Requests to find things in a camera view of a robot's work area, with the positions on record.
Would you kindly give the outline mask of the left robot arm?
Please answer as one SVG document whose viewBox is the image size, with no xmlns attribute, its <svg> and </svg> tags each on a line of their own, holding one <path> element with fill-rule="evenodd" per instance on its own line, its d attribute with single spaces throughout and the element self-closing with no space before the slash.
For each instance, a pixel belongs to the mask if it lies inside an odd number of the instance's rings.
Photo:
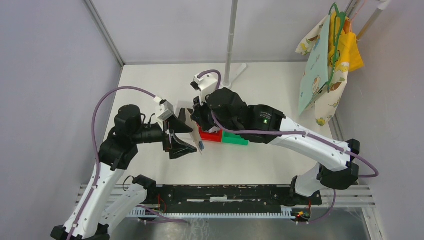
<svg viewBox="0 0 424 240">
<path fill-rule="evenodd" d="M 180 140 L 177 134 L 192 133 L 192 127 L 177 118 L 173 108 L 160 106 L 165 117 L 157 122 L 143 122 L 138 106 L 121 107 L 114 118 L 115 126 L 101 144 L 89 186 L 71 217 L 55 226 L 50 236 L 55 240 L 108 240 L 112 232 L 137 205 L 151 204 L 157 198 L 157 183 L 143 175 L 134 178 L 127 193 L 107 207 L 118 180 L 138 154 L 138 145 L 162 143 L 171 160 L 197 152 L 197 148 Z"/>
</svg>

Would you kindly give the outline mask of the beige card holder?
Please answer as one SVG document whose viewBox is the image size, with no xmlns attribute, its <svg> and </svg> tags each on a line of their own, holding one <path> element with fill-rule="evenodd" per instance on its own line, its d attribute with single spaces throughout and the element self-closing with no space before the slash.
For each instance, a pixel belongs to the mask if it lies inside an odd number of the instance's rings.
<svg viewBox="0 0 424 240">
<path fill-rule="evenodd" d="M 185 124 L 192 129 L 190 136 L 197 150 L 200 152 L 200 154 L 202 154 L 203 150 L 205 149 L 205 146 L 200 136 L 199 127 L 197 123 L 191 119 L 192 115 L 188 108 L 184 108 L 184 113 L 185 113 Z"/>
</svg>

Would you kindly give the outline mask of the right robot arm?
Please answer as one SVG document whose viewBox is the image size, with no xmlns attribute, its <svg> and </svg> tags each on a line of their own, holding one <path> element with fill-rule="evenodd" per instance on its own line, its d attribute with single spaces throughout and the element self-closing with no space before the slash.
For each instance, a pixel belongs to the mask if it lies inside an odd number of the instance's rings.
<svg viewBox="0 0 424 240">
<path fill-rule="evenodd" d="M 191 118 L 203 132 L 219 128 L 250 143 L 287 148 L 316 161 L 312 169 L 291 182 L 288 196 L 295 204 L 325 187 L 346 190 L 359 179 L 359 166 L 353 162 L 359 153 L 357 140 L 322 136 L 273 107 L 246 104 L 228 88 L 195 97 Z"/>
</svg>

